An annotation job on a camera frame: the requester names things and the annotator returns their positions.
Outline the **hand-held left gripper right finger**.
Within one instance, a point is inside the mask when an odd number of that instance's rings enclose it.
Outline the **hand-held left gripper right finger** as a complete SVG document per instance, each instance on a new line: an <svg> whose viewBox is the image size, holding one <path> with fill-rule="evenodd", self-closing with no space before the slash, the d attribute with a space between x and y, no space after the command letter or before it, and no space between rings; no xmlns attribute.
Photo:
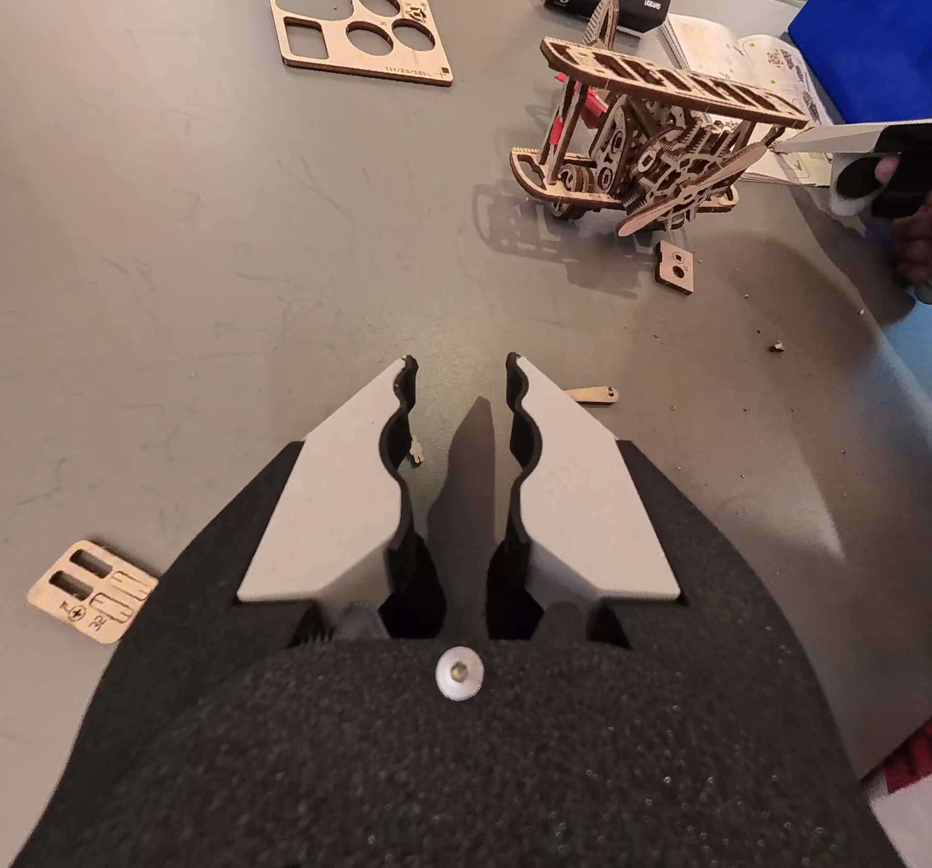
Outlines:
<svg viewBox="0 0 932 868"><path fill-rule="evenodd" d="M522 354L506 359L510 573L541 606L676 601L681 587L619 441Z"/></svg>

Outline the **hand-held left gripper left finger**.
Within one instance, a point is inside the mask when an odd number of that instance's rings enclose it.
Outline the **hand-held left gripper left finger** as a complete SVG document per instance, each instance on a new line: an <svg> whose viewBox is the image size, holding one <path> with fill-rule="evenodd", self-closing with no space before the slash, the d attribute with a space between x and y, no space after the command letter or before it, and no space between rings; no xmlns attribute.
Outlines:
<svg viewBox="0 0 932 868"><path fill-rule="evenodd" d="M392 361L303 439L242 581L243 603L380 607L416 577L411 500L399 468L411 447L413 356Z"/></svg>

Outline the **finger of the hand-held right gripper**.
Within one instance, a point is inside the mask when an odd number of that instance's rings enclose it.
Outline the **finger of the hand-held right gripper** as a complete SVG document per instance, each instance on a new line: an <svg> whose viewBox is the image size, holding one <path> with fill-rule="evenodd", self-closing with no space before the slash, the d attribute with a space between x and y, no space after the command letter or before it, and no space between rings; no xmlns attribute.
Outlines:
<svg viewBox="0 0 932 868"><path fill-rule="evenodd" d="M881 152L877 148L878 139L884 131L898 125L898 121L817 125L801 130L789 138L776 140L774 142L774 152L778 154L798 152L868 154Z"/></svg>

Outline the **wooden biplane model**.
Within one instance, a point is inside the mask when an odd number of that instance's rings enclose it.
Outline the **wooden biplane model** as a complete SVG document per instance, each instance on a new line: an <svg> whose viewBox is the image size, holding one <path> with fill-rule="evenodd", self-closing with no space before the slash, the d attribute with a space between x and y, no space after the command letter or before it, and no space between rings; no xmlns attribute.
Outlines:
<svg viewBox="0 0 932 868"><path fill-rule="evenodd" d="M516 181L559 219L622 212L620 237L728 212L741 175L810 115L755 83L615 50L620 11L599 0L582 41L542 40L564 94L542 144L511 150Z"/></svg>

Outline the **grey desk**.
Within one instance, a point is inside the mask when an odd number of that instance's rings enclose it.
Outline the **grey desk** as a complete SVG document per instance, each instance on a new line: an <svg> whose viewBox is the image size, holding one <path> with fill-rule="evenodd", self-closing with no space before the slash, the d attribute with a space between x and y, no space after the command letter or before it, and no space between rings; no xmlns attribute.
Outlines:
<svg viewBox="0 0 932 868"><path fill-rule="evenodd" d="M449 89L289 69L267 0L2 0L2 848L111 653L27 605L40 573L79 538L165 571L406 353L445 634L484 633L518 351L620 392L598 417L762 578L856 770L930 716L930 310L806 191L743 184L677 235L691 297L610 216L554 224L507 161L575 25L430 3Z"/></svg>

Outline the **person's right hand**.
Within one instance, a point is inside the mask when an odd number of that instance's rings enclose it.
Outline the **person's right hand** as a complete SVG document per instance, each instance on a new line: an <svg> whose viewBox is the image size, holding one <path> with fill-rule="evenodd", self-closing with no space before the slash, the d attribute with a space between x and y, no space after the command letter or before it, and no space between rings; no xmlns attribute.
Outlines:
<svg viewBox="0 0 932 868"><path fill-rule="evenodd" d="M881 157L874 170L880 193L873 218L886 225L888 257L904 286L918 292L931 280L930 153Z"/></svg>

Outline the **blue storage bin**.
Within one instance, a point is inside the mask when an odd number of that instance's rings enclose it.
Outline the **blue storage bin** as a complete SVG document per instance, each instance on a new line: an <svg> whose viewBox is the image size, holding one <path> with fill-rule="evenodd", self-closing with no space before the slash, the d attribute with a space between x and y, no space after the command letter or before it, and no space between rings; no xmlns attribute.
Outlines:
<svg viewBox="0 0 932 868"><path fill-rule="evenodd" d="M808 0L788 33L847 122L931 117L931 0Z"/></svg>

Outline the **open instruction booklet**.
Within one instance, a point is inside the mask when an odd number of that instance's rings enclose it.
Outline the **open instruction booklet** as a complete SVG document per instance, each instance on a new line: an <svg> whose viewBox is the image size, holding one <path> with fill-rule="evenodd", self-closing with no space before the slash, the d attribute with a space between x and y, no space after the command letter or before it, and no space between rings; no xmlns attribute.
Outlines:
<svg viewBox="0 0 932 868"><path fill-rule="evenodd" d="M739 37L719 23L678 14L667 16L661 33L678 68L774 92L805 112L810 126L832 123L805 59L789 43L763 34ZM758 183L827 187L832 159L821 153L770 153L744 177Z"/></svg>

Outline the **square wooden piece with holes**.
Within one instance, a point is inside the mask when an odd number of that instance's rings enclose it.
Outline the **square wooden piece with holes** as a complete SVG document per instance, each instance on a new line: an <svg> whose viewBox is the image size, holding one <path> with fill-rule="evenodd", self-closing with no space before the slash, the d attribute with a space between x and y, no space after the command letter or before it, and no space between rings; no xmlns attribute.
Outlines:
<svg viewBox="0 0 932 868"><path fill-rule="evenodd" d="M694 255L668 241L656 246L655 278L659 284L690 296L694 292Z"/></svg>

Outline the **wooden scrap with slots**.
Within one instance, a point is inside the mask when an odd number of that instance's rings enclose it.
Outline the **wooden scrap with slots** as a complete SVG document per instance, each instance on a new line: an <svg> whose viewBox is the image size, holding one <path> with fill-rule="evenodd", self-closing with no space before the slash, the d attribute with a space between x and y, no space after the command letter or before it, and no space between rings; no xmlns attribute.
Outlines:
<svg viewBox="0 0 932 868"><path fill-rule="evenodd" d="M107 548L80 540L30 588L30 606L102 645L118 642L158 579Z"/></svg>

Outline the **wooden part sheet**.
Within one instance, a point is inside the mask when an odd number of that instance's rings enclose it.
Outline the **wooden part sheet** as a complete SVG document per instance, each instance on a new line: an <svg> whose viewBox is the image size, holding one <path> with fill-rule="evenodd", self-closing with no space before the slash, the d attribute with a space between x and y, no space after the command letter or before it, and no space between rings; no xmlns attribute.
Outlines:
<svg viewBox="0 0 932 868"><path fill-rule="evenodd" d="M320 20L269 0L286 67L449 88L453 70L428 0L350 0L351 15ZM325 55L293 51L288 28L320 36Z"/></svg>

